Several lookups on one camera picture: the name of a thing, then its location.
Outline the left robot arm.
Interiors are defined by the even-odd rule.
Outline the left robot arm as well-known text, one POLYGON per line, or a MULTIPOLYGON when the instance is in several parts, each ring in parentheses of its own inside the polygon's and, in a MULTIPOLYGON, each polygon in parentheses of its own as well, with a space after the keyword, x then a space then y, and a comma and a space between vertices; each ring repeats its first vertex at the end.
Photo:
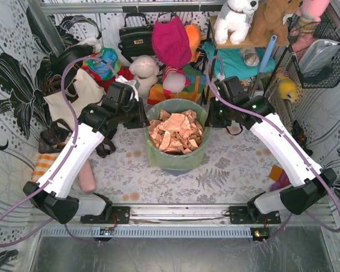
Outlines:
POLYGON ((27 182, 23 192, 31 203, 52 219, 66 224, 78 215, 84 201, 71 197, 70 189, 85 161, 119 124, 127 129, 149 126, 138 82, 114 82, 100 105, 83 108, 74 132, 52 166, 37 182, 27 182))

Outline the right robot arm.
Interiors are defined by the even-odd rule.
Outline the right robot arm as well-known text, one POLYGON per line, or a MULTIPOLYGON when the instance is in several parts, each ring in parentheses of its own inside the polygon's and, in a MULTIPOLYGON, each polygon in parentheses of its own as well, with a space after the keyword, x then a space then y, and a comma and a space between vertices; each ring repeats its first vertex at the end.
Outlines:
POLYGON ((300 215, 322 199, 326 188, 332 187, 336 174, 322 169, 299 146, 283 126, 274 107, 261 95, 249 97, 236 76, 216 80, 215 86, 222 98, 212 98, 206 127, 227 128, 232 122, 257 136, 277 159, 290 182, 283 189, 260 193, 247 203, 250 221, 259 223, 267 215, 287 210, 300 215))

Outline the green trash bag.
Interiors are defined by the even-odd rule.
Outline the green trash bag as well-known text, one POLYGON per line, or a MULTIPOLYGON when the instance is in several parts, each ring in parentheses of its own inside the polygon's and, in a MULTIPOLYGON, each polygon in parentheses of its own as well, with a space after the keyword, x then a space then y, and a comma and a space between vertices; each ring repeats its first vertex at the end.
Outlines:
POLYGON ((210 139, 205 109, 190 100, 169 99, 154 105, 147 119, 143 135, 150 166, 172 171, 200 166, 210 139))

